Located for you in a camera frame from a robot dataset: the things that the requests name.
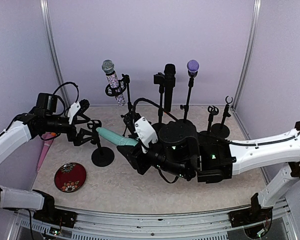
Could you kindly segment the teal microphone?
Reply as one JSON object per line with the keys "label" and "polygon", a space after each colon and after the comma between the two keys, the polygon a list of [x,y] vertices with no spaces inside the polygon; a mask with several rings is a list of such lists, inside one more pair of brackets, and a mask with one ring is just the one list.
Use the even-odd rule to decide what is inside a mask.
{"label": "teal microphone", "polygon": [[138,144],[137,140],[124,137],[104,127],[97,127],[96,131],[100,137],[104,138],[115,146],[136,146]]}

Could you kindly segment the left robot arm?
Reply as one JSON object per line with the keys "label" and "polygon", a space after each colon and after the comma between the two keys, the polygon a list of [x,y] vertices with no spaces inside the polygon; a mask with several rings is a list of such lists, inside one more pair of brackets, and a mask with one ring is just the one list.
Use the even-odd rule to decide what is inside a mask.
{"label": "left robot arm", "polygon": [[[11,121],[0,133],[0,165],[20,146],[45,133],[66,134],[68,141],[74,146],[81,146],[86,142],[97,144],[97,128],[102,123],[84,114],[90,106],[88,100],[73,103],[66,117],[56,113],[60,100],[61,97],[56,94],[40,93],[30,112],[18,114]],[[0,185],[0,209],[33,210],[36,219],[51,223],[60,218],[54,198],[38,190],[21,190]]]}

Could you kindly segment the pink microphone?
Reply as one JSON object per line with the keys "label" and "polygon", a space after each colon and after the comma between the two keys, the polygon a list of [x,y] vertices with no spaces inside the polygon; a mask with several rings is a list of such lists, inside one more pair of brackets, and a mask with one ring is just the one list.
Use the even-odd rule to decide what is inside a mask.
{"label": "pink microphone", "polygon": [[45,133],[42,138],[43,138],[43,147],[42,147],[41,154],[40,154],[40,157],[39,157],[39,160],[37,163],[37,168],[36,168],[37,173],[39,172],[39,170],[43,164],[43,161],[50,149],[50,146],[53,143],[53,137],[50,137],[50,132]]}

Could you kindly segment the black stand of pink microphone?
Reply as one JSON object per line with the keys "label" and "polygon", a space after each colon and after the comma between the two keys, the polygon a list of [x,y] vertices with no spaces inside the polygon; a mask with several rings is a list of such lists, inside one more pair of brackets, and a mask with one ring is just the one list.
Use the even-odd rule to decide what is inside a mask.
{"label": "black stand of pink microphone", "polygon": [[208,125],[207,129],[200,132],[201,135],[209,135],[211,133],[212,123],[214,121],[214,116],[217,116],[219,114],[219,109],[214,105],[209,105],[207,108],[207,111],[209,112],[208,116]]}

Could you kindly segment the black stand of teal microphone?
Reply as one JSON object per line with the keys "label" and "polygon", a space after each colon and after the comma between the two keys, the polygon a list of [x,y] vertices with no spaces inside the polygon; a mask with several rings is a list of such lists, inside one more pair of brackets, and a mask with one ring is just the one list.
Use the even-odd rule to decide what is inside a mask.
{"label": "black stand of teal microphone", "polygon": [[91,161],[97,167],[109,166],[115,158],[115,154],[109,147],[101,146],[101,140],[97,128],[100,128],[102,123],[100,120],[91,120],[91,123],[87,124],[87,127],[92,132],[91,144],[96,145],[97,148],[92,152]]}

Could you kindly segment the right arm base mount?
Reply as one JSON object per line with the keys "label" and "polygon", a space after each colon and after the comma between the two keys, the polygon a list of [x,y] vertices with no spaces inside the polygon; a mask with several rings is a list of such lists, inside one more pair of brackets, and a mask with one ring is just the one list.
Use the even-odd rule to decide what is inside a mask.
{"label": "right arm base mount", "polygon": [[272,208],[252,210],[245,208],[240,210],[231,211],[228,213],[230,224],[232,228],[242,227],[245,225],[255,224],[265,221],[272,217]]}

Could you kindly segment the black stand of orange microphone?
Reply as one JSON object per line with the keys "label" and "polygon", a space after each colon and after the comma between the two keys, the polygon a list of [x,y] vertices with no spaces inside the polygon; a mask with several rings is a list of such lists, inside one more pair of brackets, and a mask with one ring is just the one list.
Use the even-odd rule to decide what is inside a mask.
{"label": "black stand of orange microphone", "polygon": [[231,97],[231,100],[228,100],[229,96],[225,97],[225,107],[222,114],[222,119],[220,123],[215,123],[211,127],[211,133],[214,134],[217,137],[226,139],[230,135],[230,129],[228,126],[225,125],[226,119],[231,117],[231,114],[229,113],[230,104],[233,102],[233,97]]}

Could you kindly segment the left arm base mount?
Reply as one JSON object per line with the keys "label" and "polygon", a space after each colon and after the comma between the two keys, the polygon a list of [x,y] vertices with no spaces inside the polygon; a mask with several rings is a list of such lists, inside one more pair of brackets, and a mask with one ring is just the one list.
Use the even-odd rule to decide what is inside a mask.
{"label": "left arm base mount", "polygon": [[77,213],[58,208],[52,212],[36,210],[33,214],[33,218],[44,223],[73,229],[77,219]]}

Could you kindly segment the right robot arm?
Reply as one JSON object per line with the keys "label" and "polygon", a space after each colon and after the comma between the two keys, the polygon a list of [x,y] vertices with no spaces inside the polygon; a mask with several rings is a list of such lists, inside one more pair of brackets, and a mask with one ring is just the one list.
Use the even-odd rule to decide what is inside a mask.
{"label": "right robot arm", "polygon": [[160,175],[212,184],[255,168],[282,164],[278,174],[251,198],[246,218],[256,222],[300,181],[300,121],[283,134],[229,141],[197,129],[190,121],[171,121],[156,131],[145,118],[134,125],[136,138],[122,137],[117,150],[140,175],[155,168]]}

